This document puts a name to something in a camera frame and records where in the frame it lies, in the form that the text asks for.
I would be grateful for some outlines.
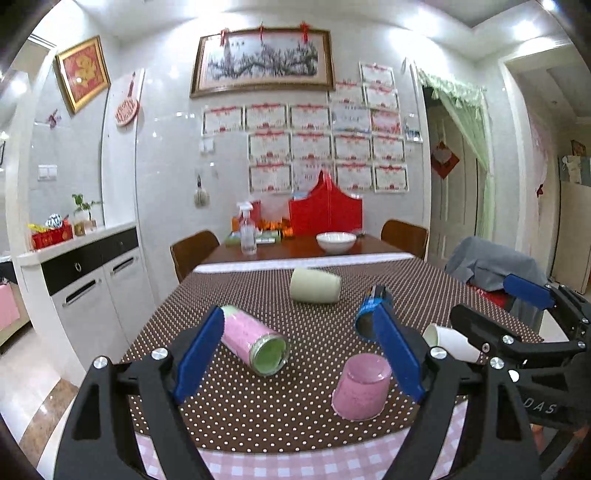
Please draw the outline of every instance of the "red basket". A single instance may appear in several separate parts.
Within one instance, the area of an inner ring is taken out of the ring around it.
[[[60,244],[72,238],[74,238],[74,233],[72,232],[71,225],[63,225],[61,228],[56,228],[55,230],[31,235],[35,250]]]

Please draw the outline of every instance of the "white bowl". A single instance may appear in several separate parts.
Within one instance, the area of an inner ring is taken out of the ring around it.
[[[352,233],[328,232],[316,235],[320,248],[330,255],[344,254],[357,241]]]

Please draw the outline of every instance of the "paper cup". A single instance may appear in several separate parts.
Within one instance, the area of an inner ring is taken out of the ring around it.
[[[440,346],[456,360],[474,364],[480,357],[480,350],[468,343],[468,338],[453,328],[431,323],[423,333],[429,347]]]
[[[377,417],[386,405],[391,375],[383,356],[360,353],[349,358],[332,394],[336,414],[350,421]]]
[[[296,268],[291,275],[292,300],[305,303],[336,303],[340,296],[340,277],[332,273]]]

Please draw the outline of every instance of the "wooden table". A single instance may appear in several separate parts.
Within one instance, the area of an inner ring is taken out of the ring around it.
[[[398,253],[400,249],[371,235],[360,237],[353,248],[343,255]],[[258,245],[255,255],[244,255],[240,245],[220,245],[202,264],[248,262],[254,260],[284,260],[287,258],[317,258],[327,256],[313,236],[299,236],[278,244]]]

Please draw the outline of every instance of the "spray bottle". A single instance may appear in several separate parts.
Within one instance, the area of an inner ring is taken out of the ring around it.
[[[240,248],[245,255],[256,254],[256,226],[251,218],[252,203],[239,203],[240,208]]]

